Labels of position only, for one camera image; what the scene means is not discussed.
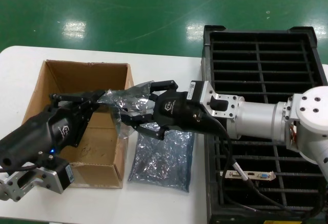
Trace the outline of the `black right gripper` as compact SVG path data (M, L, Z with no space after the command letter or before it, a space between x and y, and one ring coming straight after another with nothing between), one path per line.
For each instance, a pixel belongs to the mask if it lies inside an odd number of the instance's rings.
M153 114L122 114L121 121L139 134L158 140L164 140L167 129L207 133L204 110L200 105L187 101L187 92L177 92L177 89L174 80L151 82L149 100L155 101ZM158 96L154 94L157 91L166 92ZM160 126L157 131L149 129L149 125L155 122Z

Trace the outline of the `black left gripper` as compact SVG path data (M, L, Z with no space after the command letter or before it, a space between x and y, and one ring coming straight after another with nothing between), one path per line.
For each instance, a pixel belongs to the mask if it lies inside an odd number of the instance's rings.
M78 147L97 101L105 90L79 93L51 93L53 103L78 103L74 109L46 106L16 130L1 139L1 167L16 170L27 162L36 162L39 152L60 152L66 146Z

